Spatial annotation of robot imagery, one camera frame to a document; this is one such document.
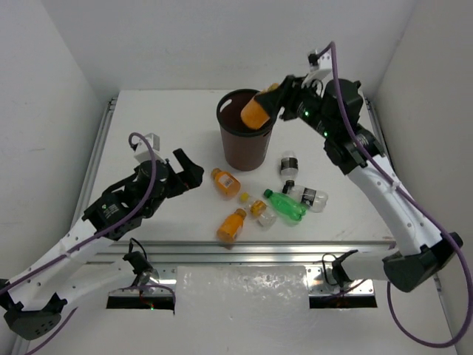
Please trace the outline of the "orange bottle barcode label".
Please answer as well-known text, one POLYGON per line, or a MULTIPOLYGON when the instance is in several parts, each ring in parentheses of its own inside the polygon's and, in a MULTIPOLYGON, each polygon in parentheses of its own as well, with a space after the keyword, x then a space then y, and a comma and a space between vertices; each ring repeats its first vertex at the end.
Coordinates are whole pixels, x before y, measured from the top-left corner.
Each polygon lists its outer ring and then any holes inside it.
POLYGON ((211 178, 219 192, 227 198, 235 197, 241 189, 241 183, 230 172, 215 168, 211 171, 211 178))

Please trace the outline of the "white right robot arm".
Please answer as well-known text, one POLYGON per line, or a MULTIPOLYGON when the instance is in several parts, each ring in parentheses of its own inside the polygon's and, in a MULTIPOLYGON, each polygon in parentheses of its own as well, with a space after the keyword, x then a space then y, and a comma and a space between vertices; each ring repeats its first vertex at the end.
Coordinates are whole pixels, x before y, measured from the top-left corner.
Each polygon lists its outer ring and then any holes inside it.
POLYGON ((452 232, 445 239, 434 223, 418 211, 401 193, 402 183, 390 166, 383 146, 359 122, 363 98, 360 82, 341 79, 348 122, 339 111, 335 84, 329 81, 322 94, 302 77, 289 75, 284 80, 282 119, 301 118, 324 138, 330 161, 366 195, 395 239, 396 247, 385 253, 358 250, 336 258, 328 280, 344 287, 357 279, 387 280, 403 292, 410 292, 440 271, 452 259, 463 241, 452 232))

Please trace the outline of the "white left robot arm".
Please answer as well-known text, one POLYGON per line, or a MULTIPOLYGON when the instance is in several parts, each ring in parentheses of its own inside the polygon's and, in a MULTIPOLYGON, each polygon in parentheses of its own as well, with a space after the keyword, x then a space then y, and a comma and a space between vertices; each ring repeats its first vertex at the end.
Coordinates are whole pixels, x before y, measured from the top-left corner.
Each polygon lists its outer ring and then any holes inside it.
POLYGON ((159 153, 159 138, 133 132, 130 143, 138 165, 129 176, 106 188, 85 209, 72 228, 27 270, 1 281, 1 307, 8 328, 26 340, 42 337, 61 321, 62 311, 98 289, 153 291, 157 271, 140 251, 129 249, 122 259, 83 279, 74 273, 99 252, 141 226, 163 201, 196 189, 204 169, 182 149, 173 154, 176 172, 159 153))

